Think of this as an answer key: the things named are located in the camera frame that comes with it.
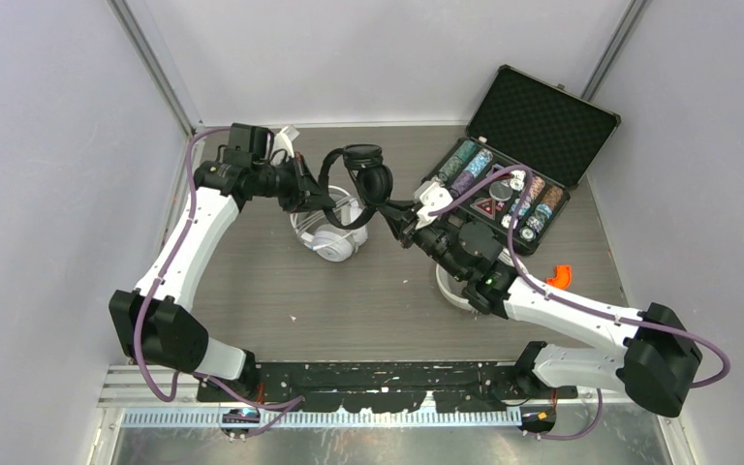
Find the black headphones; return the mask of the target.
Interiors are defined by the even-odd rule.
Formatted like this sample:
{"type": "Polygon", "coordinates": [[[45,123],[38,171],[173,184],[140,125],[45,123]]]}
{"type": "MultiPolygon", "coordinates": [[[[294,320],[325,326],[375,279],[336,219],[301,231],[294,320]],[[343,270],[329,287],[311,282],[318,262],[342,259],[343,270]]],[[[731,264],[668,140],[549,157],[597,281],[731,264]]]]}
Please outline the black headphones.
{"type": "Polygon", "coordinates": [[[334,213],[334,208],[324,208],[323,214],[335,228],[354,231],[365,226],[377,209],[390,198],[393,189],[391,170],[385,165],[383,148],[377,144],[357,143],[331,150],[326,154],[318,175],[318,184],[328,187],[332,165],[341,159],[351,180],[357,198],[363,205],[361,213],[349,223],[343,223],[334,213]]]}

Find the small white headphones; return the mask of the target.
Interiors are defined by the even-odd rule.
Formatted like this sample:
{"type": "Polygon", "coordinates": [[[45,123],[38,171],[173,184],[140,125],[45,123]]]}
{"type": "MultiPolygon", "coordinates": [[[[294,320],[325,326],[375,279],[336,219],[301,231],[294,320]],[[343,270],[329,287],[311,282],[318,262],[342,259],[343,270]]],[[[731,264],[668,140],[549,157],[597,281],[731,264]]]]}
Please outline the small white headphones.
{"type": "MultiPolygon", "coordinates": [[[[329,194],[336,202],[336,216],[343,224],[359,218],[363,209],[353,194],[335,185],[329,186],[329,194]]],[[[290,222],[301,244],[332,263],[346,261],[366,243],[369,236],[366,226],[349,231],[331,225],[321,211],[293,213],[290,222]]]]}

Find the large white grey headphones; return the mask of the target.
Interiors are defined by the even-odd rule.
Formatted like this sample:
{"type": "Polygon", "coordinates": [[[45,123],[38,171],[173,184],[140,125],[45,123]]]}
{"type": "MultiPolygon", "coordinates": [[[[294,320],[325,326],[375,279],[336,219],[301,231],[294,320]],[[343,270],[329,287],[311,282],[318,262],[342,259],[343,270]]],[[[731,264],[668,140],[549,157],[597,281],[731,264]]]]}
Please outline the large white grey headphones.
{"type": "Polygon", "coordinates": [[[436,264],[434,277],[441,296],[458,309],[507,319],[509,287],[519,277],[509,250],[504,247],[491,262],[480,259],[469,271],[456,275],[436,264]]]}

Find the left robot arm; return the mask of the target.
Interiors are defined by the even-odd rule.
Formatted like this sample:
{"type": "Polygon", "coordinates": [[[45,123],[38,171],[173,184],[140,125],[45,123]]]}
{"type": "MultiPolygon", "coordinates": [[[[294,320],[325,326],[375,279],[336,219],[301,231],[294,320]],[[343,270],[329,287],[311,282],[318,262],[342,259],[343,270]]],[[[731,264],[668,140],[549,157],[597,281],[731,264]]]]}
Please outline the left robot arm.
{"type": "Polygon", "coordinates": [[[294,214],[333,201],[295,151],[296,127],[272,131],[233,123],[225,130],[229,141],[221,160],[198,164],[196,144],[220,131],[210,128],[188,142],[183,160],[188,191],[175,228],[137,284],[116,291],[108,309],[122,351],[148,384],[154,382],[150,367],[161,366],[221,380],[225,393],[245,401],[259,385],[251,369],[255,357],[215,339],[193,316],[202,276],[224,233],[254,197],[275,198],[294,214]]]}

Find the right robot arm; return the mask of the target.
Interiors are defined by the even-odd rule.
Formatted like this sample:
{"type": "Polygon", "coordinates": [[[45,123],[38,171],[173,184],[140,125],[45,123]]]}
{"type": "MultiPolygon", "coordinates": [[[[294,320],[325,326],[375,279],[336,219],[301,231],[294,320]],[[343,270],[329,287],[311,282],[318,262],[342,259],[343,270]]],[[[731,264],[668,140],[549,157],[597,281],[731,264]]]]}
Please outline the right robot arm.
{"type": "Polygon", "coordinates": [[[478,222],[439,215],[435,201],[389,201],[379,209],[394,237],[417,246],[450,278],[463,283],[449,300],[467,310],[544,326],[579,342],[568,349],[530,342],[517,360],[514,384],[527,397],[577,386],[625,393],[643,409],[676,418],[700,387],[701,340],[677,314],[653,302],[645,310],[606,305],[555,290],[513,259],[478,222]]]}

